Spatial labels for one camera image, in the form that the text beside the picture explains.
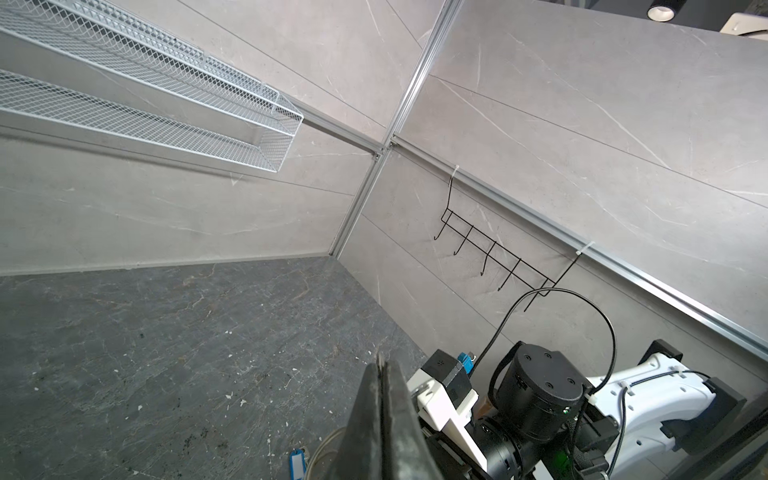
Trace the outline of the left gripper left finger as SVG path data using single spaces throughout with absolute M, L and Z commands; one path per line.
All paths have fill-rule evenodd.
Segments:
M 337 455 L 326 472 L 327 479 L 381 479 L 382 392 L 381 370 L 365 368 Z

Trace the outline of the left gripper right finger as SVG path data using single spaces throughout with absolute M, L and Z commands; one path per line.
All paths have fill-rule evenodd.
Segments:
M 383 479 L 441 479 L 399 365 L 381 365 Z

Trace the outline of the blue key tag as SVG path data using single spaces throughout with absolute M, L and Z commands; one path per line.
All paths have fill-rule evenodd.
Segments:
M 289 454 L 289 473 L 291 480 L 303 480 L 306 476 L 307 464 L 305 451 L 301 448 Z

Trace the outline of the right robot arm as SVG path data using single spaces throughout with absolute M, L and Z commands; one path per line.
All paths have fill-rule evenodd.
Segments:
M 489 409 L 469 427 L 483 479 L 611 479 L 656 453 L 700 453 L 746 399 L 653 341 L 637 366 L 585 377 L 561 352 L 519 342 L 499 362 Z

